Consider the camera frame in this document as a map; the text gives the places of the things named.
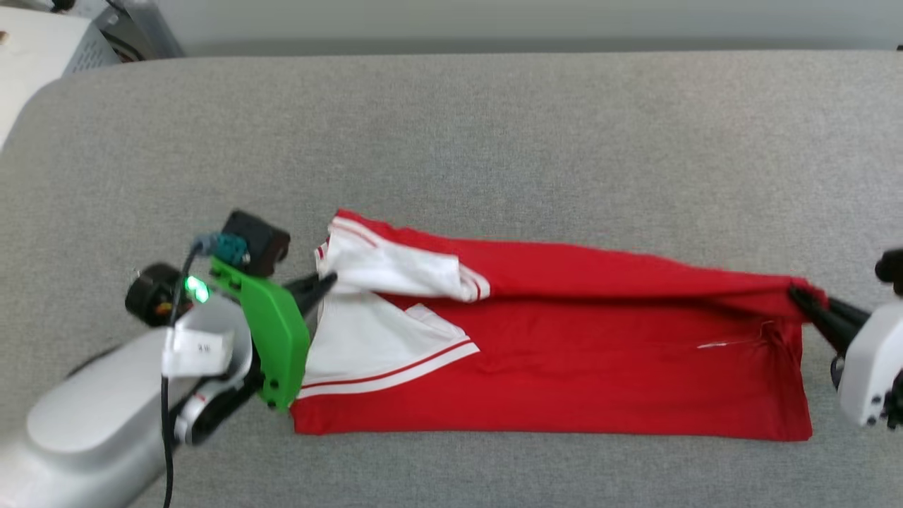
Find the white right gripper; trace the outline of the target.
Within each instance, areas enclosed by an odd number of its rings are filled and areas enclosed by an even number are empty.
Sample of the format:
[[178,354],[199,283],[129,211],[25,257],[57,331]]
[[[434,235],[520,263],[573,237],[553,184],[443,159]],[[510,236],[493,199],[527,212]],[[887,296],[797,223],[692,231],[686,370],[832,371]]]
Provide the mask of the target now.
[[864,427],[901,428],[902,303],[887,303],[870,317],[807,287],[791,287],[790,298],[835,353],[845,353],[838,389],[845,417]]

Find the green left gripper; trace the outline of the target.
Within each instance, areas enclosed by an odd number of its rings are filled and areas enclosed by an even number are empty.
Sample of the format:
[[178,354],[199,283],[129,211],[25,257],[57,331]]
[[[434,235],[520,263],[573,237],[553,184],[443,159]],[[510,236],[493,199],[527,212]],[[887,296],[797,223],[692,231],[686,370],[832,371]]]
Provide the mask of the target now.
[[308,274],[277,285],[210,258],[214,283],[238,302],[257,350],[264,382],[259,395],[275,411],[290,411],[303,382],[310,347],[304,318],[336,284],[337,274]]

